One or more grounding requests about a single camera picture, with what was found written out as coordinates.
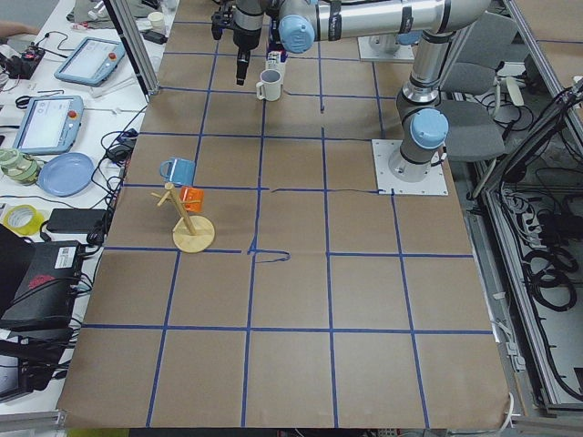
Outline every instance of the yellow tape roll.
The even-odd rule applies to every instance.
[[[4,226],[20,235],[33,235],[40,230],[45,218],[31,205],[9,209],[4,217]]]

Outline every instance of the gray chair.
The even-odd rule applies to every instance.
[[[516,35],[514,20],[488,12],[482,15],[470,30],[442,91],[480,96],[491,90],[505,49]],[[437,109],[445,114],[450,125],[445,142],[448,158],[463,162],[493,159],[490,166],[493,170],[496,157],[506,153],[506,146],[500,128],[487,110],[476,102],[455,100],[443,100]]]

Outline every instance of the person's arm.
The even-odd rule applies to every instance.
[[[37,35],[39,32],[40,29],[32,25],[0,20],[0,38],[8,38],[9,36],[18,34]]]

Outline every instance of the round wooden base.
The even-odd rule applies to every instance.
[[[190,235],[182,218],[172,230],[172,239],[177,248],[187,253],[202,252],[215,239],[215,227],[207,218],[190,216],[190,221],[197,231],[197,235]]]

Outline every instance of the blue plate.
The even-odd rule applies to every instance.
[[[87,155],[64,153],[45,164],[37,184],[53,196],[71,196],[89,185],[94,168]]]

